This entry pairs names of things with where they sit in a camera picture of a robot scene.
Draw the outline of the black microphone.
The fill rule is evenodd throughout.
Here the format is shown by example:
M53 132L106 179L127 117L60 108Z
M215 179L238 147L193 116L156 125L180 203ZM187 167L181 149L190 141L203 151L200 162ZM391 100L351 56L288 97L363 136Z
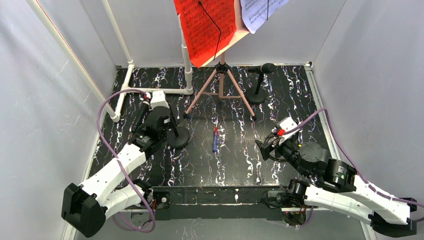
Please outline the black microphone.
M139 113L136 115L134 122L130 128L131 133L135 134L138 127L142 124L142 120L145 117L146 113L149 111L150 103L148 101L143 101L139 109Z
M277 69L273 63L264 63L259 66L250 67L247 71L255 74L271 74Z

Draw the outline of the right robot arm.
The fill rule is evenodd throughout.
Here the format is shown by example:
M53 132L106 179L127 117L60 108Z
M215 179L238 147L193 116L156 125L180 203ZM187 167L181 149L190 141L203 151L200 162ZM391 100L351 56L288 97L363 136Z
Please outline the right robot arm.
M270 191L261 199L268 207L325 208L354 217L387 237L417 234L417 221L411 218L415 199L397 198L366 183L353 166L332 158L319 144L299 144L296 135L285 138L276 133L255 143L264 160L288 163L312 180L291 179L285 191Z

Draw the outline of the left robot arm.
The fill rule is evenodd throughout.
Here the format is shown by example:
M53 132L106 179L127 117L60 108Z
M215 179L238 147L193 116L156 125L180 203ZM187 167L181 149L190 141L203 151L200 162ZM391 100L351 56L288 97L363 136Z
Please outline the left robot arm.
M153 187L144 180L134 179L121 189L129 173L143 165L163 145L170 129L171 110L157 106L146 113L144 123L122 150L95 175L79 185L69 184L63 194L61 218L85 237L94 236L106 220L130 206L151 208Z

